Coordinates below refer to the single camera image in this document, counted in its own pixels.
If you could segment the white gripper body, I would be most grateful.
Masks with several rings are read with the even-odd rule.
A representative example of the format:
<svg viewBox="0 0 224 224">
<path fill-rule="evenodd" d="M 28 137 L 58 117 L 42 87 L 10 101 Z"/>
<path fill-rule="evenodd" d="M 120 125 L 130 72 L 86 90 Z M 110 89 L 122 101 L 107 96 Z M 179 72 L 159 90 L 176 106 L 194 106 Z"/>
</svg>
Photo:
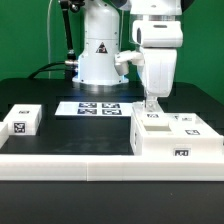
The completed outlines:
<svg viewBox="0 0 224 224">
<path fill-rule="evenodd" d="M 143 57 L 143 64 L 138 65 L 137 70 L 147 94 L 168 97 L 175 74 L 177 48 L 183 43 L 181 23 L 135 20 L 132 39 Z"/>
</svg>

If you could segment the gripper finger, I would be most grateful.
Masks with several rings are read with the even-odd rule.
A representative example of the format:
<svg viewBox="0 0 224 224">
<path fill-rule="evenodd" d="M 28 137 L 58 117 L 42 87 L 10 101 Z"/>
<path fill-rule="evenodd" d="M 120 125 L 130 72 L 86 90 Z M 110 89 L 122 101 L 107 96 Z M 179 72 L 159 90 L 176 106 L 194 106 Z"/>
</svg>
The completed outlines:
<svg viewBox="0 0 224 224">
<path fill-rule="evenodd" d="M 158 101 L 156 97 L 151 97 L 151 96 L 146 97 L 144 105 L 147 111 L 149 112 L 156 111 L 157 104 L 158 104 Z"/>
</svg>

